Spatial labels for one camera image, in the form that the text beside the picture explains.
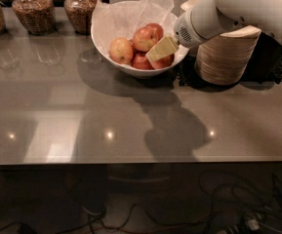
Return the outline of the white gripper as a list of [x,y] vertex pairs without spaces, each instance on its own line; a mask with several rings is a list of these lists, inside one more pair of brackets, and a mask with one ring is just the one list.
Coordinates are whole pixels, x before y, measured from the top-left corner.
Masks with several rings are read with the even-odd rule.
[[145,55],[150,62],[174,54],[179,45],[189,49],[205,43],[207,38],[207,20],[197,9],[189,9],[179,16],[174,25],[175,36],[163,36]]

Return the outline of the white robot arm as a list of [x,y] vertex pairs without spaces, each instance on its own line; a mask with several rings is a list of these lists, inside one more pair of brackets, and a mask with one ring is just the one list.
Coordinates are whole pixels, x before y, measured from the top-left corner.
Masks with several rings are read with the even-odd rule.
[[282,46],[282,0],[199,0],[180,15],[174,33],[159,40],[146,57],[154,62],[180,46],[192,49],[246,25],[259,28]]

